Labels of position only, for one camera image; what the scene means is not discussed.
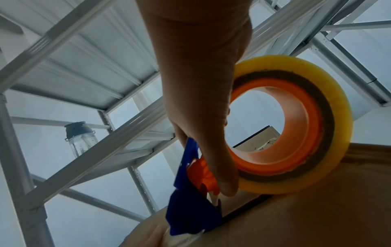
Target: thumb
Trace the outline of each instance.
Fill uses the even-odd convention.
[[[229,197],[234,196],[239,187],[239,175],[225,142],[224,127],[203,133],[196,141],[208,168],[215,176],[221,192]]]

